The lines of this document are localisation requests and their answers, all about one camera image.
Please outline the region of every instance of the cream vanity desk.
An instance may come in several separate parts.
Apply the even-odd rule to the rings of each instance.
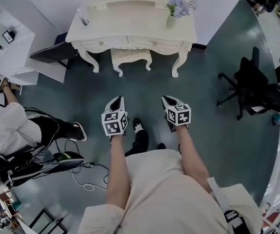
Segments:
[[[100,53],[107,49],[150,49],[163,55],[179,54],[173,65],[172,76],[178,77],[192,44],[196,43],[193,15],[176,20],[172,29],[166,28],[169,0],[87,0],[90,24],[84,26],[75,15],[67,42],[71,42],[80,56],[99,65],[87,51]]]

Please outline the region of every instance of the hydrangea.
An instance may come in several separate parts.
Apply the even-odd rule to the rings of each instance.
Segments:
[[[189,6],[185,0],[169,0],[167,7],[170,10],[170,15],[175,18],[189,15]]]

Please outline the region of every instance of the vase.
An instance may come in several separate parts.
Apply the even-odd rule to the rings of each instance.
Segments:
[[[172,29],[175,26],[176,18],[172,15],[169,15],[166,21],[166,27]]]

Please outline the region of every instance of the upholstered stool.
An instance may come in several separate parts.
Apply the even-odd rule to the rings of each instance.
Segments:
[[[152,63],[152,57],[148,49],[111,49],[111,56],[113,68],[119,72],[120,77],[122,77],[123,71],[119,68],[119,65],[124,62],[145,59],[147,61],[145,68],[151,70],[149,66]]]

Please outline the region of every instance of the stool leg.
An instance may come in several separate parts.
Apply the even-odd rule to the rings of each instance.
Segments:
[[[122,77],[123,71],[119,68],[120,63],[113,63],[113,69],[119,72],[119,77]]]
[[[148,70],[148,71],[151,70],[151,68],[150,68],[151,63],[152,63],[152,57],[147,57],[146,58],[146,66],[145,66],[146,70]]]

